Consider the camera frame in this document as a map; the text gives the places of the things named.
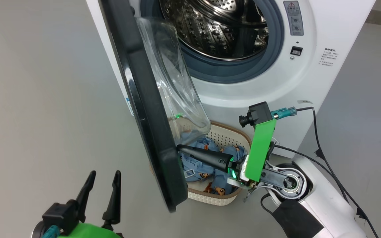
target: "green bracket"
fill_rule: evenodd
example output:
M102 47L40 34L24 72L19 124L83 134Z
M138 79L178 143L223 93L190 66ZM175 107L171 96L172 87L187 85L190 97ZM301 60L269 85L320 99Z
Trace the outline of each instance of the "green bracket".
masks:
M261 172L269 151L276 119L255 125L254 139L247 159L245 176L253 181L260 181Z
M68 236L59 236L65 238L120 238L114 232L94 226L88 223L79 223L76 228Z

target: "stainless steel drum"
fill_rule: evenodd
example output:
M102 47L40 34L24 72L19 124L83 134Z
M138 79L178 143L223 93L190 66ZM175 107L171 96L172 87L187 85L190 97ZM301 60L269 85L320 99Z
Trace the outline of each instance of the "stainless steel drum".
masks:
M263 51L269 29L252 0L160 0L164 18L192 50L220 60L241 60Z

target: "cartoon print fabric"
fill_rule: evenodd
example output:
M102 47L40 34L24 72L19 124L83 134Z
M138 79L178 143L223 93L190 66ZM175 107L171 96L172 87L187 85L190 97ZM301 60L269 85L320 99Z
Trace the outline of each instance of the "cartoon print fabric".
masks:
M196 142L191 143L189 146L213 150L217 152L220 151L223 153L233 155L233 161L237 161L246 155L245 148L237 145L227 146L219 150L218 146L209 138L199 139ZM203 162L197 161L194 158L183 155L181 153L180 158L183 162L184 171L188 171L190 169L193 169L195 171L195 175L186 178L187 182L204 181L207 178L213 177L213 182L210 182L210 184L207 186L204 192L218 195L228 195L235 191L235 188L233 188L230 184L227 183L227 178L231 175L222 172L218 169L214 169L213 167Z

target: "cable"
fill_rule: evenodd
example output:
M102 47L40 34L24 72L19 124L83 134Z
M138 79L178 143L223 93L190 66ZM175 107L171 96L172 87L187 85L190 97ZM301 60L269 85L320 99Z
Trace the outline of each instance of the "cable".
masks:
M271 137L271 138L274 139L278 143L278 145L280 145L280 142L276 138L274 137Z
M264 196L261 198L260 203L261 203L261 206L263 207L264 210L266 210L268 213L270 213L270 215L273 215L273 213L272 213L269 209L267 209L267 208L264 206L264 204L263 204L264 199L268 198L269 196L270 196L269 193L267 193L266 195L264 195Z
M303 108L298 108L296 111L303 111L303 110L312 110L313 111L313 118L314 118L314 132L316 133L316 142L317 142L317 147L318 147L318 150L316 150L316 155L320 158L322 158L325 162L325 164L327 165L328 169L330 170L330 172L335 175L335 173L333 172L333 169L331 169L330 167L330 164L328 163L327 159L325 158L325 155L322 151L322 148L320 146L320 141L318 139L318 132L317 132L317 120L316 120L316 111L314 110L314 107L303 107ZM338 187L342 193L342 196L343 196L343 199L345 199L346 202L349 202L348 201L348 198L346 197L346 194L343 192L343 189L340 187L340 185L338 184Z
M290 152L294 152L295 154L298 154L298 155L301 155L301 156L303 156L303 157L309 159L310 161L313 161L314 163L318 164L322 169L324 169L324 170L325 170L325 171L326 171L326 172L327 172L327 173L334 179L334 181L336 181L337 185L338 185L338 186L339 186L339 187L340 187L340 188L341 188L341 189L348 195L348 197L351 199L351 201L352 201L352 202L355 204L355 206L357 207L357 214L358 214L358 212L360 212L362 218L368 222L368 224L369 224L369 226L370 226L370 228L371 228L371 230L372 230L374 236L375 236L376 238L378 238L378 235L377 235L377 233L376 233L376 231L375 231L373 225L371 224L370 220L368 219L367 215L365 214L365 212L363 211L363 209L358 205L358 203L355 202L355 200L354 200L354 199L352 198L352 196L348 193L348 191L345 189L345 187L343 187L342 183L339 181L339 179L336 177L336 175L334 175L333 173L331 173L331 172L330 172L324 165L322 165L319 161L316 161L315 159L309 157L308 155L304 155L304 154L302 154L302 153L300 153L300 152L298 152L298 151L296 151L296 150L289 149L289 148L286 148L286 147L284 147L284 146L280 146L280 145L276 145L275 147L280 148L280 149L284 149L284 150L287 150L287 151L290 151ZM264 206L263 206L263 199L264 199L264 198L265 198L265 197L262 197L262 198L261 198L261 206L262 206L263 208L264 208Z

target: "gray floor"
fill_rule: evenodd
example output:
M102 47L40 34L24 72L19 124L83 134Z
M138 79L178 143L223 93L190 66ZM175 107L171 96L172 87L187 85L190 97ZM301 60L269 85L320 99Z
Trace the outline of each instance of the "gray floor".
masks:
M330 164L381 235L381 27L364 26L318 123ZM102 224L120 169L115 229L126 237L285 237L260 193L222 208L187 200L169 214L142 146L85 2L0 1L0 237L29 236L92 169L87 222ZM314 150L311 130L301 151Z

